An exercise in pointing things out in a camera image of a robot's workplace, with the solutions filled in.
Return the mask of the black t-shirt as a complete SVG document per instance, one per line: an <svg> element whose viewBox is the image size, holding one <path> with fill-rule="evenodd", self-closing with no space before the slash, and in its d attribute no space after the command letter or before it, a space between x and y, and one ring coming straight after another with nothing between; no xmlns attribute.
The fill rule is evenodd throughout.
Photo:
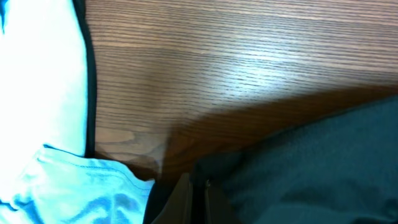
<svg viewBox="0 0 398 224"><path fill-rule="evenodd" d="M191 223L205 223L207 180L222 189L241 223L396 223L397 97L203 157L189 175ZM154 185L145 223L174 188Z"/></svg>

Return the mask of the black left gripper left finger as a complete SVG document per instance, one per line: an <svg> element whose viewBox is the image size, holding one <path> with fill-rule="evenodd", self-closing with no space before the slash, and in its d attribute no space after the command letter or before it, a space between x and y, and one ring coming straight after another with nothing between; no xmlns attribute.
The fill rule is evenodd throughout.
<svg viewBox="0 0 398 224"><path fill-rule="evenodd" d="M190 175L184 173L152 224L191 224L192 198L193 186Z"/></svg>

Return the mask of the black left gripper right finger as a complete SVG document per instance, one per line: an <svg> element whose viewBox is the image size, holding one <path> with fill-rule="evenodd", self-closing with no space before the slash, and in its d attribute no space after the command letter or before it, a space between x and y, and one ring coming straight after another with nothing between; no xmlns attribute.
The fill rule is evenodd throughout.
<svg viewBox="0 0 398 224"><path fill-rule="evenodd" d="M222 189L209 180L205 185L205 223L241 224Z"/></svg>

